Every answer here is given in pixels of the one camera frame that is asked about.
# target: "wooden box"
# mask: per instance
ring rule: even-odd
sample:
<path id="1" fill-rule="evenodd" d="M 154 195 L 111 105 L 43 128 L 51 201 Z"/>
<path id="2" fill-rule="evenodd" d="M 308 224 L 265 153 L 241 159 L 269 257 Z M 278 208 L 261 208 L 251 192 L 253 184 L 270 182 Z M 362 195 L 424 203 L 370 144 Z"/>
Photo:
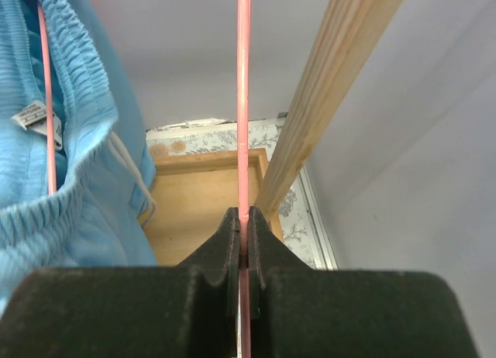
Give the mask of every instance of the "wooden box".
<path id="1" fill-rule="evenodd" d="M 238 206 L 237 152 L 154 157 L 157 176 L 152 196 L 157 212 L 145 228 L 160 265 L 176 265 L 196 250 L 219 226 L 229 207 Z M 267 170 L 265 149 L 249 153 L 250 204 Z M 270 220 L 282 241 L 278 215 Z"/>

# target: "fabric tag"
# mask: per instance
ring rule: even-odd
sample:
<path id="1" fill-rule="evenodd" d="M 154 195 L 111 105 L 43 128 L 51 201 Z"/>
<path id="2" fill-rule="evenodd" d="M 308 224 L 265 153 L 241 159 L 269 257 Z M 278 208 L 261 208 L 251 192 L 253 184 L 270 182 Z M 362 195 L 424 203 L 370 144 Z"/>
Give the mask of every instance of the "fabric tag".
<path id="1" fill-rule="evenodd" d="M 47 107 L 41 101 L 34 101 L 27 105 L 21 112 L 15 114 L 11 119 L 25 130 L 32 130 L 40 135 L 47 136 Z M 55 149 L 62 150 L 62 122 L 53 114 L 53 137 Z"/>

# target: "pink rod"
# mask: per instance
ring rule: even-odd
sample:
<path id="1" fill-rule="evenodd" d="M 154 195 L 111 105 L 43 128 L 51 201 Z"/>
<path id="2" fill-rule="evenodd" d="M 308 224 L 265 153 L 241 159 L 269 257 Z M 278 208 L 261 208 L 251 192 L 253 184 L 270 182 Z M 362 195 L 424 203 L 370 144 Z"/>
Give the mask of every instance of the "pink rod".
<path id="1" fill-rule="evenodd" d="M 57 191 L 57 172 L 55 165 L 55 137 L 53 134 L 52 77 L 50 75 L 47 24 L 45 23 L 45 15 L 41 8 L 41 3 L 38 3 L 38 18 L 40 20 L 41 51 L 43 54 L 43 71 L 46 92 L 46 165 L 48 166 L 48 194 L 53 194 Z"/>
<path id="2" fill-rule="evenodd" d="M 250 285 L 248 278 L 248 67 L 250 56 L 250 3 L 238 0 L 237 112 L 238 198 L 240 233 L 239 299 L 241 308 L 241 353 L 251 357 Z"/>

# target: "light blue fabric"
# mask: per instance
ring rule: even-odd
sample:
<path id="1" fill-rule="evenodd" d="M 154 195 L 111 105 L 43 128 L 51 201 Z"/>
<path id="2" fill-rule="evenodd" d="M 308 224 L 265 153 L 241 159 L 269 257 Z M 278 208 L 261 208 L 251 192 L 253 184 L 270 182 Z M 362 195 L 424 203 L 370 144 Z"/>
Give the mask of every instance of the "light blue fabric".
<path id="1" fill-rule="evenodd" d="M 106 144 L 113 130 L 150 186 L 155 167 L 122 66 L 88 0 L 40 1 L 64 123 L 61 186 L 47 195 L 47 142 L 10 120 L 44 101 L 36 0 L 0 0 L 0 314 L 39 267 L 157 263 L 136 219 L 145 196 Z"/>

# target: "white wall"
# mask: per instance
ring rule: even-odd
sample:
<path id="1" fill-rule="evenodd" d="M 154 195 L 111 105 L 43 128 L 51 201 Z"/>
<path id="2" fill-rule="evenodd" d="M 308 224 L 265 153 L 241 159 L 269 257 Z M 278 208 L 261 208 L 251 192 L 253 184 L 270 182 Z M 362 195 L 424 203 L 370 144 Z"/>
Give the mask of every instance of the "white wall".
<path id="1" fill-rule="evenodd" d="M 251 118 L 288 110 L 328 0 L 253 0 Z M 236 107 L 236 0 L 92 0 L 149 127 Z M 496 356 L 496 0 L 405 0 L 309 162 L 345 267 L 423 269 Z"/>
<path id="2" fill-rule="evenodd" d="M 496 356 L 496 0 L 405 0 L 309 169 L 338 264 L 440 274 Z"/>

